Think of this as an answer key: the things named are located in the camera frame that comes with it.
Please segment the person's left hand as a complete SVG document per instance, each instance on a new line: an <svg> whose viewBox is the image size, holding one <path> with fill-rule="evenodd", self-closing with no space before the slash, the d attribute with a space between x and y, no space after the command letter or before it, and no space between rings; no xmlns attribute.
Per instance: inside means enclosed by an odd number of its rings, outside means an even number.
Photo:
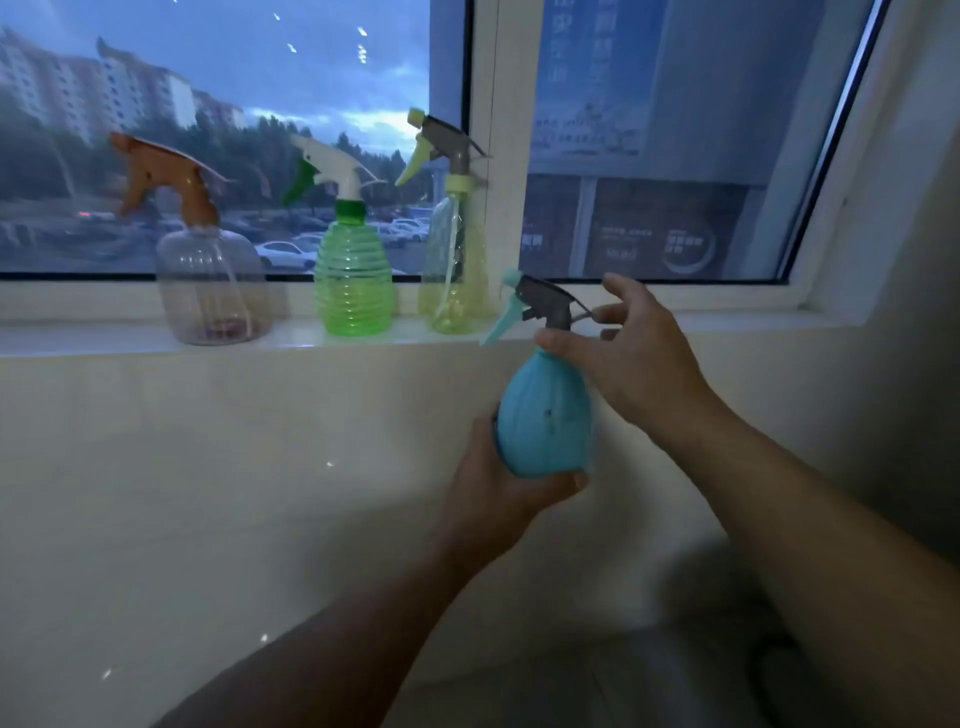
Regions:
<svg viewBox="0 0 960 728"><path fill-rule="evenodd" d="M509 552L547 510L526 512L523 480L530 478L514 475L502 461L497 424L498 407L474 420L438 521L439 549L465 579Z"/></svg>

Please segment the person's right hand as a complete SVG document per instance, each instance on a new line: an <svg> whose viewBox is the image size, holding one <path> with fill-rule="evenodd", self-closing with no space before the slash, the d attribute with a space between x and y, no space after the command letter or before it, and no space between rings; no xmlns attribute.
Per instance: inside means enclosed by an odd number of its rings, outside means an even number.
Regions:
<svg viewBox="0 0 960 728"><path fill-rule="evenodd" d="M686 442L723 410L723 402L673 314L644 284L607 273L603 287L630 314L624 324L603 324L609 337L605 371L585 377L624 421L661 448Z"/></svg>

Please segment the blue spray bottle grey trigger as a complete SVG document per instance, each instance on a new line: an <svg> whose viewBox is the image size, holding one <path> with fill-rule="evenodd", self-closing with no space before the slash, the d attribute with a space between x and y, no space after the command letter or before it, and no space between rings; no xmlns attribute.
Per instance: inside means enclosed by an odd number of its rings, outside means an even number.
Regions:
<svg viewBox="0 0 960 728"><path fill-rule="evenodd" d="M481 340L498 342L519 323L543 320L546 330L568 332L592 320L593 312L561 286L517 269L503 273L510 289L507 307ZM498 454L522 479L586 471L591 460L594 418L580 370L541 348L516 371L499 401L494 420Z"/></svg>

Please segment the person's right forearm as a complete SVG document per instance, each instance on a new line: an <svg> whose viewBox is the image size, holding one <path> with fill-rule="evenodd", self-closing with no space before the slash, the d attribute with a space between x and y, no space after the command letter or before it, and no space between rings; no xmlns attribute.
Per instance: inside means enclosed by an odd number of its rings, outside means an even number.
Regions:
<svg viewBox="0 0 960 728"><path fill-rule="evenodd" d="M863 720L960 728L960 571L712 393L663 449L803 652Z"/></svg>

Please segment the person's left forearm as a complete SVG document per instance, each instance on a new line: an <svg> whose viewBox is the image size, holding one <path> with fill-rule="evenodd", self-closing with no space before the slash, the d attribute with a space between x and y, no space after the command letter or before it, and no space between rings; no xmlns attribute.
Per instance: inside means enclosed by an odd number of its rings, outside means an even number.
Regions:
<svg viewBox="0 0 960 728"><path fill-rule="evenodd" d="M426 640L496 558L443 540L227 668L151 728L380 728Z"/></svg>

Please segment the yellow spray bottle grey trigger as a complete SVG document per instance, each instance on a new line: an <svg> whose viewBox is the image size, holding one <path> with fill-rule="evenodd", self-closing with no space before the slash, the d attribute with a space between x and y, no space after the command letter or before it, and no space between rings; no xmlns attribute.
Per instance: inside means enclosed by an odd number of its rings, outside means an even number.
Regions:
<svg viewBox="0 0 960 728"><path fill-rule="evenodd" d="M417 311L436 334L470 334L479 316L474 303L478 287L468 282L467 275L472 221L469 210L476 188L472 163L490 156L462 128L421 108L411 107L406 121L416 129L414 151L394 185L406 185L427 164L440 160L448 163L443 194L429 219Z"/></svg>

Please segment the green ribbed spray bottle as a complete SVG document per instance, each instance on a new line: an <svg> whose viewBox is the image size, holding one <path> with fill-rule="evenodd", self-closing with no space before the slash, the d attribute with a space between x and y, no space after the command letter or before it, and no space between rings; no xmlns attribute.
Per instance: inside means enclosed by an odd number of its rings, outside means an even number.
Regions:
<svg viewBox="0 0 960 728"><path fill-rule="evenodd" d="M314 268L318 317L331 335L383 334L394 316L393 270L379 232L367 220L363 197L363 189L380 179L339 148L295 133L290 142L300 158L283 206L290 207L311 188L335 187L335 219L322 238Z"/></svg>

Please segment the blue poster behind window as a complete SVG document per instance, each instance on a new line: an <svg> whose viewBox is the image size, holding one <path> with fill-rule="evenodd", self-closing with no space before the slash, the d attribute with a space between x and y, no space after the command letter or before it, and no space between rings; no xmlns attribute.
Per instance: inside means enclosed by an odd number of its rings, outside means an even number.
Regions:
<svg viewBox="0 0 960 728"><path fill-rule="evenodd" d="M544 0L531 160L642 154L669 0Z"/></svg>

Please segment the white parked car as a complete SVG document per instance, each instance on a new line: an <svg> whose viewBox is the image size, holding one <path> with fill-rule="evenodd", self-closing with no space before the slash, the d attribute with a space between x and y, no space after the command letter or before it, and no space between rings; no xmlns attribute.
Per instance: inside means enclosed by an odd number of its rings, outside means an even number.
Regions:
<svg viewBox="0 0 960 728"><path fill-rule="evenodd" d="M271 240L255 245L259 259L267 271L284 275L309 274L317 263L318 245L307 237L294 240Z"/></svg>

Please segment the clear spray bottle orange trigger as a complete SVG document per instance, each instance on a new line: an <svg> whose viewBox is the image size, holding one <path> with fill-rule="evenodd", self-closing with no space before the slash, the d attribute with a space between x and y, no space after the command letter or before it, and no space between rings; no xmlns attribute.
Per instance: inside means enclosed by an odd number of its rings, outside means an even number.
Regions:
<svg viewBox="0 0 960 728"><path fill-rule="evenodd" d="M126 190L118 214L137 211L148 194L173 189L182 228L166 233L154 254L154 274L166 322L185 345L226 346L268 334L273 299L256 246L222 227L206 177L232 180L197 158L119 131L110 145L126 159Z"/></svg>

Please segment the white window sill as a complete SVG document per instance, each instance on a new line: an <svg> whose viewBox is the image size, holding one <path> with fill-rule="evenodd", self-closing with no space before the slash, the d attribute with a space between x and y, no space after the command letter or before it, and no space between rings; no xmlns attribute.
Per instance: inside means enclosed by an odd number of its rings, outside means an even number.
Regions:
<svg viewBox="0 0 960 728"><path fill-rule="evenodd" d="M685 334L746 334L831 330L855 327L812 310L683 311L677 321ZM482 346L490 326L469 334L439 334L417 318L399 318L388 331L370 337L328 334L318 319L294 317L273 324L264 336L243 347L249 350L314 350L356 346L447 345ZM0 359L83 358L201 353L158 321L14 322L0 325Z"/></svg>

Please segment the apartment buildings outside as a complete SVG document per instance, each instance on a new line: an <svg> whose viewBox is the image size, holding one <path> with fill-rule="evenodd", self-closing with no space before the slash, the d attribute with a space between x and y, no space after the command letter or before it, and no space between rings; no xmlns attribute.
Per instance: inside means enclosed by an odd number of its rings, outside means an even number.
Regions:
<svg viewBox="0 0 960 728"><path fill-rule="evenodd" d="M240 106L198 89L174 70L102 38L96 52L59 54L1 28L0 89L44 127L66 131L87 145L110 131L130 131L157 119L184 129L198 117L235 129L246 126Z"/></svg>

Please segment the white window frame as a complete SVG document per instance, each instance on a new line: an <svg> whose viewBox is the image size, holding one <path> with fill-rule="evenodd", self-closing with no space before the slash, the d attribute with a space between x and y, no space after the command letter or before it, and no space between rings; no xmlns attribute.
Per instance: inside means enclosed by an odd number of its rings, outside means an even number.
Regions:
<svg viewBox="0 0 960 728"><path fill-rule="evenodd" d="M290 134L343 148L383 181L363 197L403 318L418 317L426 242L397 213L427 213L449 169L437 160L395 186L413 107L489 155L471 164L479 315L504 308L512 268L591 307L614 271L674 310L803 310L889 2L669 0L644 151L552 163L531 159L545 0L0 0L0 29L85 57L103 39L240 107L245 127L115 132L230 179L205 178L222 227L251 240L294 240L312 205L332 215L332 184L283 205L300 161ZM162 321L155 251L184 225L180 197L162 188L119 215L128 169L110 132L88 145L0 88L0 326ZM313 271L264 271L276 318L315 316Z"/></svg>

